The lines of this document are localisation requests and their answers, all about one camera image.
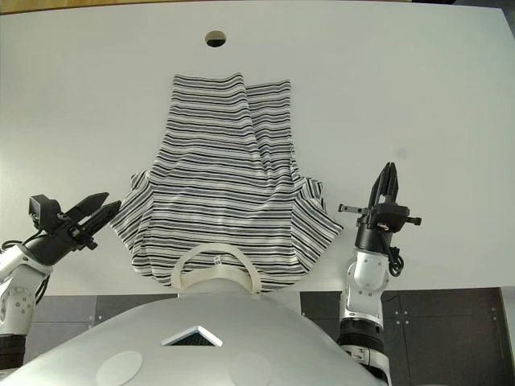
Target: white table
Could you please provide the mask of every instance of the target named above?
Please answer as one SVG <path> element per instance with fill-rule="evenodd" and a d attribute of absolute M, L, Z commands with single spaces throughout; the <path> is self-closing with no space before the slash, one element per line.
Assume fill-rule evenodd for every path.
<path fill-rule="evenodd" d="M 227 43 L 208 47 L 222 30 Z M 394 237 L 389 289 L 515 285 L 515 42 L 500 10 L 374 2 L 102 6 L 0 18 L 0 239 L 32 233 L 30 195 L 68 209 L 152 162 L 176 73 L 290 78 L 303 173 L 343 234 L 296 290 L 341 290 L 356 217 L 388 161 L 423 217 Z M 56 266 L 49 294 L 168 292 L 110 228 Z"/>

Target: gray floor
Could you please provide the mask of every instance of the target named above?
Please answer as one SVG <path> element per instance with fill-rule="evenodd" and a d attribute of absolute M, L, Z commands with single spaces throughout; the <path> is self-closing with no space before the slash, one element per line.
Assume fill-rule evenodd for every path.
<path fill-rule="evenodd" d="M 515 37 L 515 0 L 457 0 L 456 6 L 486 6 L 501 8 Z"/>

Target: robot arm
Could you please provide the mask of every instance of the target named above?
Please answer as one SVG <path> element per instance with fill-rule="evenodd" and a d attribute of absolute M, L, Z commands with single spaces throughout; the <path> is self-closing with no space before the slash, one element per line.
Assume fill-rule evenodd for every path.
<path fill-rule="evenodd" d="M 360 215 L 356 226 L 356 250 L 347 271 L 342 294 L 338 344 L 369 372 L 391 385 L 389 360 L 384 354 L 381 294 L 389 273 L 401 274 L 404 261 L 399 249 L 390 247 L 392 235 L 405 223 L 420 225 L 422 219 L 409 217 L 410 209 L 399 206 L 395 165 L 387 163 L 373 185 L 368 207 L 340 205 L 339 211 Z"/>
<path fill-rule="evenodd" d="M 29 214 L 37 233 L 0 254 L 0 369 L 23 364 L 25 335 L 52 266 L 71 251 L 95 249 L 93 235 L 118 213 L 120 201 L 102 206 L 107 196 L 90 195 L 66 213 L 53 199 L 31 197 Z"/>

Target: black cable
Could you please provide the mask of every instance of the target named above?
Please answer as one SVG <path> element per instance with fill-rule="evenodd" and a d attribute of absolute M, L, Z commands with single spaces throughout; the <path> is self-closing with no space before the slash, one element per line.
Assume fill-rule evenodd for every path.
<path fill-rule="evenodd" d="M 26 244 L 28 243 L 29 241 L 32 241 L 34 239 L 37 239 L 39 237 L 39 235 L 41 234 L 41 232 L 43 231 L 43 229 L 40 229 L 38 230 L 35 234 L 33 234 L 31 237 L 29 237 L 28 239 L 26 239 L 23 243 Z"/>
<path fill-rule="evenodd" d="M 388 270 L 390 274 L 394 277 L 397 277 L 401 274 L 402 269 L 404 268 L 404 259 L 398 254 L 398 251 L 395 253 L 395 256 L 392 254 L 392 249 L 386 245 L 386 240 L 381 231 L 377 231 L 379 235 L 379 240 L 383 246 L 385 253 L 388 255 Z"/>
<path fill-rule="evenodd" d="M 25 244 L 25 243 L 28 243 L 29 241 L 37 239 L 38 237 L 41 237 L 40 234 L 41 234 L 42 231 L 43 231 L 43 229 L 38 230 L 34 235 L 30 236 L 25 241 L 19 241 L 19 240 L 4 241 L 2 243 L 2 246 L 0 247 L 0 253 L 5 252 L 7 249 L 9 249 L 11 247 L 14 247 L 15 245 Z"/>
<path fill-rule="evenodd" d="M 43 296 L 45 292 L 47 292 L 48 282 L 50 281 L 50 275 L 48 275 L 43 281 L 41 281 L 41 284 L 39 285 L 39 288 L 37 291 L 35 291 L 35 304 L 38 305 L 39 302 L 41 302 L 41 299 L 43 299 Z"/>
<path fill-rule="evenodd" d="M 14 247 L 15 245 L 18 245 L 18 244 L 21 244 L 22 242 L 21 241 L 18 241 L 18 240 L 8 240 L 8 241 L 4 241 L 2 243 L 2 247 L 0 247 L 0 252 L 4 253 L 7 249 L 9 249 L 10 247 Z"/>

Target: cable hole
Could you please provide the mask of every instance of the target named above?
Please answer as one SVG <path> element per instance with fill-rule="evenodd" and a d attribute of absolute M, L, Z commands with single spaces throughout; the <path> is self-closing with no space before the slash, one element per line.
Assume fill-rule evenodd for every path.
<path fill-rule="evenodd" d="M 227 37 L 222 31 L 211 31 L 206 34 L 206 44 L 209 47 L 217 48 L 223 46 Z"/>

